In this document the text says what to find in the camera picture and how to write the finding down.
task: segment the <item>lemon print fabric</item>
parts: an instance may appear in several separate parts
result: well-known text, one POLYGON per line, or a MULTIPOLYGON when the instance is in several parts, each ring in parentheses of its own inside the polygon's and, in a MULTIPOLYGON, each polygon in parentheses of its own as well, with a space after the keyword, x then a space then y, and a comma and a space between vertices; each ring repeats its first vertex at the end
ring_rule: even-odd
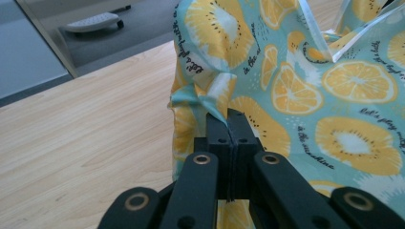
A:
POLYGON ((197 120, 190 107, 172 108, 174 113, 173 154, 177 160, 184 161, 193 152, 197 120))
POLYGON ((316 125, 316 143, 323 154, 375 175, 397 175, 402 168, 393 136, 369 122, 326 117, 316 125))
MULTIPOLYGON (((305 0, 179 2, 169 102, 174 178, 194 138, 205 137, 206 115, 227 125, 234 109, 265 151, 287 157, 325 196, 363 187, 360 177, 397 177, 405 186, 405 4, 342 0, 330 10, 321 2, 314 9, 337 14, 327 31, 305 0)), ((386 203, 405 218, 405 193, 375 189, 395 194, 386 203)), ((247 215, 246 201, 221 202, 217 226, 252 228, 247 215)))
POLYGON ((351 102, 387 103, 397 95, 393 77, 366 61, 338 63, 325 72, 322 83, 329 93, 351 102))
POLYGON ((284 62, 271 86, 271 101, 274 108, 281 113, 308 115, 322 106, 323 96, 284 62))
POLYGON ((232 202, 218 202, 217 229, 254 228, 249 213, 249 202, 238 199, 232 202))
POLYGON ((341 188, 343 185, 337 184, 328 180, 310 180, 310 186, 315 189, 316 192, 330 198, 331 192, 334 189, 341 188))
POLYGON ((265 47, 265 58, 263 59, 262 75, 260 77, 260 86, 263 91, 266 90, 270 78, 277 69, 277 53, 276 46, 269 44, 265 47))
POLYGON ((395 64, 405 68, 405 31, 391 39, 387 55, 395 64))
POLYGON ((194 1, 184 22, 212 61, 218 58, 232 69, 246 60, 254 39, 238 1, 194 1))
POLYGON ((274 30, 278 30, 284 17, 298 7, 297 0, 260 0, 259 2, 260 14, 266 24, 274 30))
POLYGON ((354 14, 362 21, 374 19, 382 10, 387 0, 355 0, 352 1, 354 14))
POLYGON ((290 139, 287 131, 271 118, 255 100, 247 96, 240 96, 233 99, 229 107, 245 114, 255 135, 260 138, 265 151, 283 156, 289 155, 290 139))
POLYGON ((364 175, 356 177, 354 181, 360 189, 367 190, 384 204, 395 209, 400 216, 405 216, 405 208, 402 207, 405 194, 403 176, 364 175))

